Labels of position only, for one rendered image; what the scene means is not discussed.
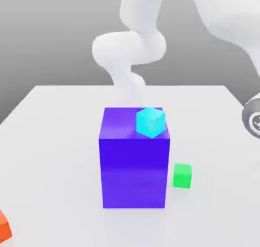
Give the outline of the small cyan cube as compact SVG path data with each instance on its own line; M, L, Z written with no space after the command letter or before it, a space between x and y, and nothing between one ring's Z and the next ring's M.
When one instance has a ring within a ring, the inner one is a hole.
M156 108L145 108L136 113L136 132L155 138L166 128L166 114Z

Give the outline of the small green cube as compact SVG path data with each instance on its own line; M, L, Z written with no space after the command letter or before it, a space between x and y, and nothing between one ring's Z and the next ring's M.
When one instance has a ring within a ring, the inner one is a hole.
M174 165L174 176L173 176L173 186L177 188L190 189L192 178L192 168L188 164Z

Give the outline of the small orange cube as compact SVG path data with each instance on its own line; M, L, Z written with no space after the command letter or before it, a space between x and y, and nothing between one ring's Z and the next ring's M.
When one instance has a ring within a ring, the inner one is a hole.
M0 210L0 243L10 239L12 237L12 231L7 218Z

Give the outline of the large purple box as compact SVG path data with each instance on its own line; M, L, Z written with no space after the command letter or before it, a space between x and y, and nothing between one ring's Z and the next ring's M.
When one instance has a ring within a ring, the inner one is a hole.
M105 108L99 152L104 208L164 208L170 152L167 128L154 138L136 131L143 108Z

